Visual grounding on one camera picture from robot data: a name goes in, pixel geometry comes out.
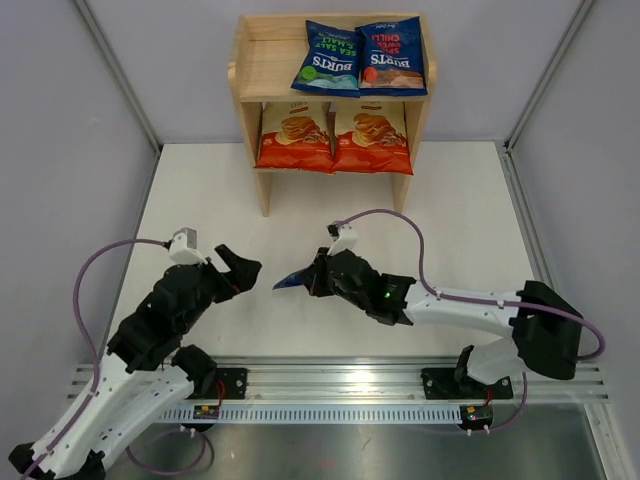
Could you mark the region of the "cassava chips bag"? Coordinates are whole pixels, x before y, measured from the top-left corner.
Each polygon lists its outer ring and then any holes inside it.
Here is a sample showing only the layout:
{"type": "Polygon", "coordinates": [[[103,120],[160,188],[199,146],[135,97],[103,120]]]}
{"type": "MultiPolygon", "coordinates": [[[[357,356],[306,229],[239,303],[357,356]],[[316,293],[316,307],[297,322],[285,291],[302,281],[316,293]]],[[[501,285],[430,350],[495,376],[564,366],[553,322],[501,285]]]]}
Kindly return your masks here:
{"type": "Polygon", "coordinates": [[[404,105],[399,102],[336,102],[336,172],[412,175],[404,105]]]}
{"type": "Polygon", "coordinates": [[[327,102],[267,102],[256,167],[332,173],[327,102]]]}

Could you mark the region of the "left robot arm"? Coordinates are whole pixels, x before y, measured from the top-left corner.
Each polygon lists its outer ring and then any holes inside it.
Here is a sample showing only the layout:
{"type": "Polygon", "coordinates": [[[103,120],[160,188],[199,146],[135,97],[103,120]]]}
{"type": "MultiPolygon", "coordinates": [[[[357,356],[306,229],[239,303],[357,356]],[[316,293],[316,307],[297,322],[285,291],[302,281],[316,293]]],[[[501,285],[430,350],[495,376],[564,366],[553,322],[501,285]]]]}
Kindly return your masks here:
{"type": "Polygon", "coordinates": [[[251,290],[262,265],[221,244],[220,272],[184,231],[162,246],[172,266],[120,322],[104,354],[92,356],[84,390],[39,440],[10,453],[22,478],[102,479],[170,406],[219,388],[214,360],[181,341],[212,304],[251,290]]]}

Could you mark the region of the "blue bag back side up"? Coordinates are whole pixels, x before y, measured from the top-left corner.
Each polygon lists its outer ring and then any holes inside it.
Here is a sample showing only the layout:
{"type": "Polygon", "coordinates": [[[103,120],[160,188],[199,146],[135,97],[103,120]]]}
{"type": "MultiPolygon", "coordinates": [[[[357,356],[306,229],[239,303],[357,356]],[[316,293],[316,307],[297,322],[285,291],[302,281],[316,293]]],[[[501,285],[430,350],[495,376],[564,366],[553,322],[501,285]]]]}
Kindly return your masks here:
{"type": "Polygon", "coordinates": [[[306,21],[308,52],[291,88],[313,94],[358,98],[364,41],[355,31],[306,21]]]}

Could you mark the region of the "blue Burts bag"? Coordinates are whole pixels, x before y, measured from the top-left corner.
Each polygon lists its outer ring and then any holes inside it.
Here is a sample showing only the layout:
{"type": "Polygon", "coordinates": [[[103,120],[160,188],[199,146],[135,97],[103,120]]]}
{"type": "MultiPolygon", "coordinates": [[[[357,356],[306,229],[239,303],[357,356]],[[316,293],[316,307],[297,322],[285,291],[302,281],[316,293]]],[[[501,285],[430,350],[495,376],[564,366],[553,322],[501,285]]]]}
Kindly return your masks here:
{"type": "Polygon", "coordinates": [[[279,280],[272,287],[273,290],[294,288],[304,286],[308,288],[311,285],[313,279],[313,273],[310,268],[304,268],[286,275],[283,279],[279,280]]]}
{"type": "Polygon", "coordinates": [[[362,96],[424,96],[428,93],[419,17],[359,26],[363,40],[362,96]]]}

